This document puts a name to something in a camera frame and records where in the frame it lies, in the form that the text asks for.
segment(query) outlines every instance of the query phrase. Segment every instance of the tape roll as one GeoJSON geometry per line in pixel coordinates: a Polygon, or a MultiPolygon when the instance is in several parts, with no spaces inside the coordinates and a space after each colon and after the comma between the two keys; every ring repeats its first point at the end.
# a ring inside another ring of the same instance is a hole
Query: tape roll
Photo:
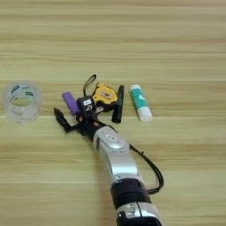
{"type": "Polygon", "coordinates": [[[18,123],[34,121],[39,116],[41,91],[32,82],[14,83],[5,89],[3,104],[8,119],[18,123]]]}

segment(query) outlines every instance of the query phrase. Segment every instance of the white glue stick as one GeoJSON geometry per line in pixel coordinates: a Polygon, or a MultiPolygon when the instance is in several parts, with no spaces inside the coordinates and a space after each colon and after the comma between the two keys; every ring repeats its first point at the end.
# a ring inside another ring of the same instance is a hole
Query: white glue stick
{"type": "Polygon", "coordinates": [[[131,97],[136,107],[136,110],[138,111],[140,121],[150,121],[152,119],[152,113],[147,105],[147,101],[139,85],[131,86],[131,97]]]}

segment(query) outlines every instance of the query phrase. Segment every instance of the tape measure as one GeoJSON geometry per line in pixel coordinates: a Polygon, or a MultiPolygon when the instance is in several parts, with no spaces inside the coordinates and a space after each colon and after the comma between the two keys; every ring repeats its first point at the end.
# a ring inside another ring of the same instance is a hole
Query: tape measure
{"type": "Polygon", "coordinates": [[[117,92],[112,87],[97,83],[93,98],[97,107],[103,107],[103,111],[110,111],[117,103],[117,92]]]}

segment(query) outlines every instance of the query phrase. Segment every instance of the black cable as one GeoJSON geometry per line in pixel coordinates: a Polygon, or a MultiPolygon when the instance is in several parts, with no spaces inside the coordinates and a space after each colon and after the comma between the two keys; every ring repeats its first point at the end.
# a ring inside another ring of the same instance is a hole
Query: black cable
{"type": "Polygon", "coordinates": [[[164,187],[164,178],[162,173],[160,172],[160,170],[156,167],[156,165],[154,165],[154,163],[147,158],[143,152],[140,152],[136,147],[134,147],[133,145],[130,144],[130,149],[134,152],[136,152],[138,155],[140,155],[147,163],[148,165],[152,168],[152,170],[154,171],[155,175],[158,178],[159,181],[159,185],[153,189],[148,189],[147,192],[148,194],[156,194],[158,193],[163,187],[164,187]]]}
{"type": "Polygon", "coordinates": [[[83,95],[87,95],[87,86],[96,80],[96,74],[92,75],[83,86],[83,95]]]}

